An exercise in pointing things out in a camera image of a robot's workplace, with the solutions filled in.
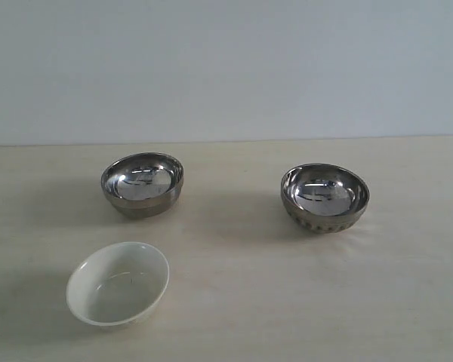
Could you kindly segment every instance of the white bowl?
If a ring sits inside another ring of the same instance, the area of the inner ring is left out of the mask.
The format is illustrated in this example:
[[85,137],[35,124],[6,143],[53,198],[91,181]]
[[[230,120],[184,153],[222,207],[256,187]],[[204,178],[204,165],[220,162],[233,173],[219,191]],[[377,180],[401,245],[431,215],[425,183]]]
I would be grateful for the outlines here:
[[124,327],[148,318],[165,293],[169,264],[155,247],[124,242],[90,255],[71,275],[66,298],[80,321]]

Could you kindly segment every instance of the wooden table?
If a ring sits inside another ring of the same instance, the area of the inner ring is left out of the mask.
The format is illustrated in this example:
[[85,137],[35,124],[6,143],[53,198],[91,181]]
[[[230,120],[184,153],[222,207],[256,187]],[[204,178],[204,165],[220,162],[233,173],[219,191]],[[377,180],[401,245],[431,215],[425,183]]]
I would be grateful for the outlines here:
[[[99,178],[166,152],[178,204],[124,220]],[[308,162],[359,174],[371,202],[314,237],[282,207]],[[153,318],[105,333],[65,303],[71,271],[118,241],[159,247],[170,286]],[[0,148],[0,361],[453,361],[453,137]]]

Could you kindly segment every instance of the metal bowl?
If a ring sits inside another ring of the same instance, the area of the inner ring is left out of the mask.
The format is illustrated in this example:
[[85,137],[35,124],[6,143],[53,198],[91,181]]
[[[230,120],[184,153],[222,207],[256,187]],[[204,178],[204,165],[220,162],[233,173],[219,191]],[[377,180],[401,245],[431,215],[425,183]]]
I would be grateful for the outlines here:
[[292,168],[282,178],[281,195],[292,219],[322,234],[350,228],[369,202],[369,189],[364,181],[333,164]]
[[176,202],[183,186],[183,166],[162,153],[138,153],[111,164],[100,184],[106,199],[132,219],[154,216]]

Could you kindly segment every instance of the bowl rim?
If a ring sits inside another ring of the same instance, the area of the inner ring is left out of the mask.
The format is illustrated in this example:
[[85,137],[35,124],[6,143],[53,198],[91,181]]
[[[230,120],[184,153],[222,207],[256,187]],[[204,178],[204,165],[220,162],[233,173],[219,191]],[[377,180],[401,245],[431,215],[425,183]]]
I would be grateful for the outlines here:
[[[313,167],[313,166],[327,166],[327,167],[333,167],[335,169],[338,169],[338,170],[341,170],[345,173],[348,173],[349,175],[353,176],[355,179],[357,179],[359,181],[359,183],[362,185],[362,187],[364,188],[365,190],[365,193],[366,193],[366,198],[365,198],[365,203],[364,205],[358,209],[357,211],[355,212],[352,212],[352,213],[347,213],[347,214],[341,214],[341,215],[330,215],[330,216],[323,216],[323,215],[317,215],[315,213],[312,213],[306,209],[303,209],[302,207],[299,207],[299,205],[297,205],[296,203],[294,203],[292,201],[292,199],[290,197],[288,197],[288,195],[286,194],[285,192],[285,187],[284,187],[284,184],[285,184],[285,181],[287,179],[287,177],[295,170],[297,169],[304,169],[304,168],[307,168],[307,167]],[[308,213],[309,215],[312,215],[312,216],[315,216],[315,217],[319,217],[319,218],[323,218],[323,219],[340,219],[340,218],[343,218],[343,217],[348,217],[348,216],[352,216],[352,215],[356,215],[356,214],[359,214],[359,213],[363,213],[366,209],[366,207],[368,206],[368,203],[369,203],[369,199],[371,197],[371,192],[369,191],[369,187],[368,185],[365,183],[365,181],[359,176],[357,175],[356,173],[352,172],[351,170],[348,170],[344,167],[341,167],[341,166],[337,166],[336,164],[326,164],[326,163],[312,163],[312,164],[299,164],[298,166],[295,166],[295,167],[292,167],[290,170],[288,170],[287,172],[285,172],[284,176],[282,177],[282,181],[280,183],[280,187],[281,187],[281,193],[282,193],[282,198],[287,201],[292,207],[294,207],[296,210],[299,210],[301,212],[305,212],[305,213]]]
[[[171,187],[167,192],[165,192],[163,194],[157,195],[154,198],[144,198],[142,200],[128,200],[126,198],[120,198],[117,195],[112,194],[111,192],[108,192],[106,190],[105,185],[106,185],[106,182],[108,180],[107,174],[108,174],[109,170],[111,170],[113,167],[117,166],[118,164],[121,164],[122,162],[127,161],[130,158],[135,158],[135,157],[144,156],[144,155],[162,156],[162,157],[166,157],[170,161],[173,161],[174,163],[176,163],[180,167],[180,171],[181,171],[181,175],[176,180],[176,184],[173,187]],[[103,171],[103,173],[102,173],[102,175],[100,177],[100,187],[102,188],[103,193],[105,194],[105,196],[110,201],[116,202],[116,203],[117,202],[122,202],[122,203],[125,203],[125,205],[120,205],[121,207],[133,208],[134,209],[136,207],[141,208],[143,206],[143,203],[145,203],[145,202],[148,202],[148,205],[144,205],[144,207],[154,206],[153,204],[150,204],[152,201],[153,202],[154,201],[159,201],[158,204],[161,204],[162,203],[160,201],[161,198],[164,198],[166,200],[166,199],[169,198],[169,196],[172,193],[175,192],[176,189],[183,187],[183,178],[184,178],[184,167],[183,167],[183,164],[181,164],[181,162],[177,158],[175,158],[175,157],[173,157],[171,155],[168,155],[166,153],[161,153],[161,152],[140,152],[140,153],[134,153],[132,155],[127,155],[127,156],[125,156],[123,158],[120,158],[119,160],[114,161],[108,167],[106,167],[106,169]]]
[[[142,311],[140,311],[139,313],[129,317],[129,318],[126,318],[126,319],[123,319],[123,320],[120,320],[120,321],[114,321],[114,322],[99,322],[99,321],[94,321],[90,318],[87,318],[87,317],[84,317],[82,314],[79,314],[77,313],[77,311],[71,307],[70,305],[70,302],[69,302],[69,294],[71,293],[71,282],[72,282],[72,278],[74,276],[76,276],[80,270],[84,267],[84,265],[89,262],[93,256],[97,256],[99,254],[102,254],[102,253],[105,253],[107,251],[110,251],[111,249],[117,249],[117,248],[122,248],[122,247],[125,247],[125,246],[128,246],[128,245],[138,245],[138,246],[143,246],[143,247],[147,247],[148,249],[151,249],[153,251],[155,251],[160,259],[165,263],[166,265],[166,281],[161,289],[161,291],[159,292],[158,296],[156,296],[156,298],[145,308],[143,309]],[[168,259],[166,259],[166,256],[164,255],[164,253],[158,249],[157,247],[154,247],[153,245],[151,244],[147,244],[147,243],[142,243],[140,241],[122,241],[120,243],[115,243],[115,244],[110,244],[106,247],[103,247],[103,248],[100,248],[99,250],[96,250],[94,251],[91,255],[89,255],[87,258],[85,258],[78,266],[77,268],[74,269],[74,271],[72,272],[72,274],[70,275],[69,277],[69,280],[67,281],[67,287],[66,287],[66,304],[67,304],[67,308],[69,308],[70,312],[72,313],[72,315],[74,315],[74,317],[76,317],[77,319],[79,319],[80,321],[86,323],[86,324],[90,324],[91,326],[96,326],[96,327],[114,327],[114,326],[120,326],[120,325],[123,325],[123,324],[127,324],[129,322],[132,322],[134,320],[137,320],[139,318],[141,318],[143,315],[145,315],[148,311],[150,311],[152,308],[154,308],[156,306],[156,304],[159,302],[159,300],[163,297],[163,295],[165,294],[165,291],[168,287],[168,284],[169,284],[169,278],[170,278],[170,265],[169,265],[169,262],[168,262]]]

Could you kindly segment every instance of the wall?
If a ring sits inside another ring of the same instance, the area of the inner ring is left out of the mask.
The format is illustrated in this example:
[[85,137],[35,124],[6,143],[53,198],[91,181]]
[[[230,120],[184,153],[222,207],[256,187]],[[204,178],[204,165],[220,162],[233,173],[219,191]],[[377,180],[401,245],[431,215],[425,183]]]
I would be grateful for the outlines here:
[[453,133],[453,0],[0,0],[0,145]]

